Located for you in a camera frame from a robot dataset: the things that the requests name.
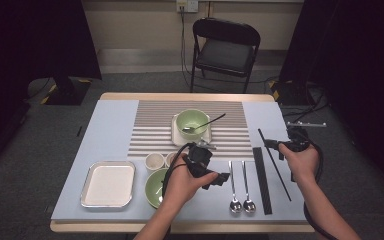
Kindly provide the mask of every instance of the hand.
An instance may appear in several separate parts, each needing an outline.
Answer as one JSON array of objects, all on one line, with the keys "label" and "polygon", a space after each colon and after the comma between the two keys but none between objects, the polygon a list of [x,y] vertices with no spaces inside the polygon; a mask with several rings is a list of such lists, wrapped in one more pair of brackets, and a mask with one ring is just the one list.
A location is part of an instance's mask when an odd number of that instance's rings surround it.
[{"label": "hand", "polygon": [[[179,158],[175,161],[174,167],[185,164],[183,160],[183,156],[185,155],[185,153],[180,154]],[[179,166],[173,170],[170,176],[162,203],[169,203],[172,207],[180,210],[180,208],[195,195],[200,187],[211,183],[217,176],[218,174],[216,172],[212,172],[200,178],[195,178],[189,172],[186,165]]]},{"label": "hand", "polygon": [[314,173],[319,163],[319,154],[313,145],[302,152],[293,152],[281,143],[279,144],[279,151],[285,155],[295,181],[315,179]]}]

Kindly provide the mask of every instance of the wooden table edge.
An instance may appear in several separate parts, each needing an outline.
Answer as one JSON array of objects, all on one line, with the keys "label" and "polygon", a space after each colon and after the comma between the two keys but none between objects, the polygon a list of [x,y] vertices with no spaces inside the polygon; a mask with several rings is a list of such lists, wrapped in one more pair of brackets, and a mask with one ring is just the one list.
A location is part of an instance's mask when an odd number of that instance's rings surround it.
[{"label": "wooden table edge", "polygon": [[[145,223],[120,222],[70,222],[52,220],[54,232],[120,232],[137,233]],[[173,223],[171,233],[217,234],[217,233],[311,233],[314,229],[306,221],[296,223]]]}]

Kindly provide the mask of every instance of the black curtain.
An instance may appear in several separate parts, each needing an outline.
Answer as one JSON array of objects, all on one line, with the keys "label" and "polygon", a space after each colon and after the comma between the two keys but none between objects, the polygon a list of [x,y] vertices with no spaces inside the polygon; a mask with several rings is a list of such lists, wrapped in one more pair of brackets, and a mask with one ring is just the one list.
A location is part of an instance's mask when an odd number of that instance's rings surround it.
[{"label": "black curtain", "polygon": [[308,81],[384,172],[384,0],[341,0]]},{"label": "black curtain", "polygon": [[101,79],[80,0],[0,1],[0,136],[38,78]]}]

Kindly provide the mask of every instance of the green bowl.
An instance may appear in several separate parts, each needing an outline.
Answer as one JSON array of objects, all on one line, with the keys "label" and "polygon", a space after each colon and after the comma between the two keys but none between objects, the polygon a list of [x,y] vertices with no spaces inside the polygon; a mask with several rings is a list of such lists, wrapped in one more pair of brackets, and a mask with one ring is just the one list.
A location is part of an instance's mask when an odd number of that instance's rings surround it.
[{"label": "green bowl", "polygon": [[210,118],[198,109],[186,109],[177,115],[176,126],[180,135],[187,140],[199,140],[207,131],[209,125],[195,129],[193,132],[184,132],[185,127],[199,127],[207,123]]},{"label": "green bowl", "polygon": [[167,168],[159,169],[153,172],[146,180],[145,184],[145,195],[148,199],[149,204],[154,208],[158,208],[162,201],[163,194],[163,181],[165,174],[167,173]]}]

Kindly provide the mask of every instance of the chopsticks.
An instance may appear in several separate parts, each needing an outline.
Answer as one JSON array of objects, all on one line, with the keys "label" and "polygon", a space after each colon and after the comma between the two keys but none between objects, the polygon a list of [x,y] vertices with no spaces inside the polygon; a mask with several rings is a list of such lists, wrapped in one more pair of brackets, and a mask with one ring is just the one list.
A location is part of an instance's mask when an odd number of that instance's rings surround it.
[{"label": "chopsticks", "polygon": [[[258,132],[260,133],[261,139],[263,139],[263,143],[265,145],[266,139],[264,139],[264,136],[263,136],[263,133],[261,132],[261,129],[258,129]],[[270,159],[273,162],[274,168],[276,169],[277,176],[279,176],[280,181],[282,182],[283,189],[285,189],[285,192],[286,192],[286,195],[288,195],[289,201],[292,201],[291,196],[289,195],[288,189],[286,188],[285,183],[283,182],[282,176],[280,175],[279,169],[277,169],[277,165],[274,162],[273,156],[271,155],[270,149],[268,147],[266,147],[266,149],[267,149],[267,152],[269,153]]]}]

